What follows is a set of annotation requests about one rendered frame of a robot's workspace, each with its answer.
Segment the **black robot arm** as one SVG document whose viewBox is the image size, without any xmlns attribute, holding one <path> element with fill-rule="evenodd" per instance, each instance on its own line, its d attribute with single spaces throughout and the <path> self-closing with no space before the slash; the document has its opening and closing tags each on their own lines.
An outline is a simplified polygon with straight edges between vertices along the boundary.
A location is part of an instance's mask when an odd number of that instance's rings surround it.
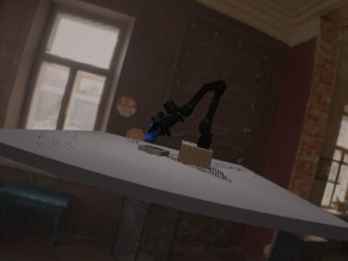
<svg viewBox="0 0 348 261">
<path fill-rule="evenodd" d="M 204 148 L 210 150 L 210 145 L 212 142 L 212 133 L 211 133 L 211 125 L 212 119 L 216 112 L 216 107 L 218 105 L 218 100 L 222 96 L 222 94 L 226 91 L 227 85 L 224 80 L 213 81 L 209 83 L 205 83 L 204 86 L 199 90 L 195 96 L 184 106 L 176 107 L 173 100 L 166 102 L 163 104 L 164 108 L 170 114 L 169 118 L 173 124 L 181 121 L 183 123 L 184 117 L 188 117 L 193 112 L 196 104 L 202 99 L 202 97 L 208 92 L 214 92 L 214 96 L 212 97 L 212 103 L 208 109 L 207 115 L 204 120 L 201 120 L 199 127 L 199 131 L 201 132 L 201 136 L 198 140 L 197 146 L 200 148 Z M 178 114 L 178 112 L 180 114 Z M 174 113 L 175 112 L 175 113 Z M 174 113 L 174 114 L 173 114 Z M 172 115 L 171 115 L 172 114 Z"/>
</svg>

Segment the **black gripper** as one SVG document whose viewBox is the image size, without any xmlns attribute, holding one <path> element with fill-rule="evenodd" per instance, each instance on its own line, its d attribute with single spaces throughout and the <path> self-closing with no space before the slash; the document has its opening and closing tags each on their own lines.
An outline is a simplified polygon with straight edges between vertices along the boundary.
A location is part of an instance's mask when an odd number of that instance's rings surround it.
<svg viewBox="0 0 348 261">
<path fill-rule="evenodd" d="M 169 117 L 166 117 L 163 120 L 158 119 L 158 117 L 156 116 L 152 116 L 151 117 L 152 121 L 153 121 L 153 125 L 151 126 L 151 128 L 147 131 L 147 132 L 152 132 L 152 131 L 157 131 L 158 128 L 160 127 L 160 131 L 158 133 L 159 135 L 166 135 L 165 133 L 167 133 L 167 136 L 169 137 L 171 135 L 171 132 L 169 130 L 169 127 L 173 127 L 173 123 L 170 120 Z"/>
</svg>

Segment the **blue square cup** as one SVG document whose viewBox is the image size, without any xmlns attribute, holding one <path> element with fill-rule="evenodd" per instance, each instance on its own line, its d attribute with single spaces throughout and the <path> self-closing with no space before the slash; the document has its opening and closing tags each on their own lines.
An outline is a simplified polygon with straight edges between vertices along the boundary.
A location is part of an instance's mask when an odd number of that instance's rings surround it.
<svg viewBox="0 0 348 261">
<path fill-rule="evenodd" d="M 149 125 L 148 130 L 151 128 L 152 125 L 153 125 L 153 124 L 150 124 L 150 125 Z M 158 128 L 158 130 L 155 130 L 155 131 L 152 131 L 152 132 L 147 132 L 147 133 L 145 134 L 144 139 L 145 139 L 147 142 L 155 143 L 159 131 L 160 131 L 160 128 Z"/>
</svg>

